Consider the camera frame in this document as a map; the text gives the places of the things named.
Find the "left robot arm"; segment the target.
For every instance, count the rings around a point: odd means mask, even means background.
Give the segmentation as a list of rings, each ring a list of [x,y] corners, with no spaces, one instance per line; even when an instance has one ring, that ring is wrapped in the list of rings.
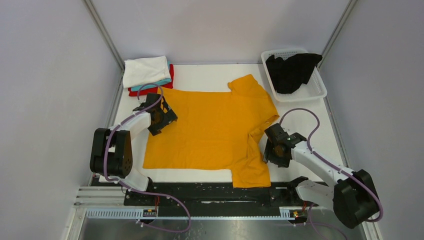
[[[178,117],[158,93],[149,93],[146,101],[133,109],[121,123],[110,128],[97,128],[93,135],[89,168],[107,181],[137,190],[136,199],[144,206],[152,204],[155,192],[149,188],[151,179],[140,173],[134,164],[136,139],[149,132],[159,135],[162,129]]]

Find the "yellow t shirt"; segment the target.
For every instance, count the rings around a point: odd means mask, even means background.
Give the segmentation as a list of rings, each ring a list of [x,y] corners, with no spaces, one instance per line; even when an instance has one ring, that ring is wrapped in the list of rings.
[[[230,170],[235,188],[269,187],[259,143],[278,111],[250,74],[227,86],[227,92],[166,88],[164,98],[177,120],[148,137],[143,167]]]

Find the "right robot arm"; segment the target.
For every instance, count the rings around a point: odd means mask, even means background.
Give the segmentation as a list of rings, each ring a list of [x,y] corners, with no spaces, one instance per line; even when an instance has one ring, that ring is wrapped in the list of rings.
[[[318,176],[317,183],[299,176],[287,183],[286,199],[293,206],[314,203],[334,212],[347,228],[363,222],[379,221],[384,210],[371,175],[365,170],[354,171],[338,165],[317,152],[310,140],[284,130],[265,132],[267,140],[263,160],[281,168],[296,162]]]

